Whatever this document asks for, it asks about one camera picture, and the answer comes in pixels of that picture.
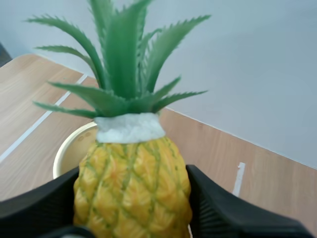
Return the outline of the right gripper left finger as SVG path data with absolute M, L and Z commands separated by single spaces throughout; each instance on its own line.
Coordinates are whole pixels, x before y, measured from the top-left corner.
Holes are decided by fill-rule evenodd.
M 74 168 L 29 192 L 0 203 L 2 238 L 92 238 L 92 232 L 73 224 Z

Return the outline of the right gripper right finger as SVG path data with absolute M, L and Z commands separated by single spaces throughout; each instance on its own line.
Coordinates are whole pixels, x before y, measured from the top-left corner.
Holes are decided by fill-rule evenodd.
M 194 165 L 187 165 L 195 238 L 311 238 L 292 218 L 255 206 L 228 192 Z

